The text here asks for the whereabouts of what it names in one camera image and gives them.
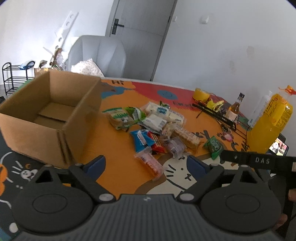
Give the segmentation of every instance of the yellow tape roll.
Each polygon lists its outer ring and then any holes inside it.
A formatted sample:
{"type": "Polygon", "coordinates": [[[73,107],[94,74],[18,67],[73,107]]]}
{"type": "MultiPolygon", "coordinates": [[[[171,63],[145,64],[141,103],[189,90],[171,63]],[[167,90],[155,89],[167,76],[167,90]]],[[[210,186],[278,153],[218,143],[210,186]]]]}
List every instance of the yellow tape roll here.
{"type": "Polygon", "coordinates": [[[206,92],[206,91],[203,91],[203,90],[201,90],[199,88],[196,88],[192,97],[196,101],[202,101],[204,103],[207,103],[207,101],[208,101],[208,99],[210,97],[210,94],[208,92],[206,92]]]}

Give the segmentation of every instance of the person's hand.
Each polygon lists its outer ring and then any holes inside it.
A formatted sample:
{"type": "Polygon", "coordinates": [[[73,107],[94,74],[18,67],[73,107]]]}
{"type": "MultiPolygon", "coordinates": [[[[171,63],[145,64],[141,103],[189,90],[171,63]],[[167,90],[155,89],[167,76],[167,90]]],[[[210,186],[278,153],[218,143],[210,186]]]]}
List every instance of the person's hand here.
{"type": "MultiPolygon", "coordinates": [[[[290,201],[296,202],[296,189],[290,189],[288,193],[288,199],[290,201]]],[[[277,230],[280,226],[282,226],[288,217],[286,214],[281,214],[279,220],[277,221],[276,225],[274,226],[273,230],[277,230]]]]}

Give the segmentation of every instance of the yellow object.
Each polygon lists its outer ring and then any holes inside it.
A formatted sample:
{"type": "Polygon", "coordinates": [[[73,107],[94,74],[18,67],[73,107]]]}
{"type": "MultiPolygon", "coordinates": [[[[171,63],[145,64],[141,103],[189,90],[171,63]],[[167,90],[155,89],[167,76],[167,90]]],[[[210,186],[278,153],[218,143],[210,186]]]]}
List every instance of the yellow object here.
{"type": "Polygon", "coordinates": [[[263,115],[247,134],[251,151],[266,153],[293,113],[293,106],[289,103],[289,99],[295,91],[289,85],[286,89],[280,90],[280,93],[272,96],[263,115]]]}
{"type": "Polygon", "coordinates": [[[207,107],[215,112],[218,112],[220,108],[223,106],[224,100],[220,100],[216,103],[213,102],[212,99],[210,99],[207,103],[207,107]]]}
{"type": "Polygon", "coordinates": [[[192,96],[192,98],[195,99],[196,101],[202,101],[204,103],[207,103],[209,97],[210,97],[210,93],[203,91],[199,88],[195,89],[195,92],[192,96]]]}

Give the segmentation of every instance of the plastic bottle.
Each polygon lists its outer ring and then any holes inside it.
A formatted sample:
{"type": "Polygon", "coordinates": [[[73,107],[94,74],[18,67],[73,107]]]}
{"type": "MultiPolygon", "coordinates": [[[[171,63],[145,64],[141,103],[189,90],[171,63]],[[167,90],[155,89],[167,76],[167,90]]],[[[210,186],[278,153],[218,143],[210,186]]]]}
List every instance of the plastic bottle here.
{"type": "Polygon", "coordinates": [[[254,127],[254,125],[257,123],[257,121],[259,120],[259,118],[263,115],[264,110],[266,109],[270,99],[272,96],[272,92],[269,91],[268,95],[265,95],[262,97],[262,99],[260,100],[258,106],[256,107],[256,109],[254,110],[250,120],[248,121],[248,124],[250,127],[254,127]]]}
{"type": "Polygon", "coordinates": [[[250,151],[266,153],[293,113],[290,98],[295,94],[296,91],[288,85],[286,89],[280,89],[278,94],[272,96],[263,115],[254,128],[247,133],[250,151]]]}

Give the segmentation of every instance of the yellow bottle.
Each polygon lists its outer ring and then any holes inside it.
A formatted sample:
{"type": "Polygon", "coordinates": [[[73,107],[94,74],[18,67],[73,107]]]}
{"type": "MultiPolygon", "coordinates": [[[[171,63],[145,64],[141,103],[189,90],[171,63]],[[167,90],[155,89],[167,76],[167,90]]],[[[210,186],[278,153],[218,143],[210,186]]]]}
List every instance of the yellow bottle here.
{"type": "Polygon", "coordinates": [[[263,115],[247,134],[250,151],[266,153],[293,113],[289,99],[291,95],[296,94],[296,91],[289,85],[286,89],[280,90],[278,94],[272,96],[263,115]]]}

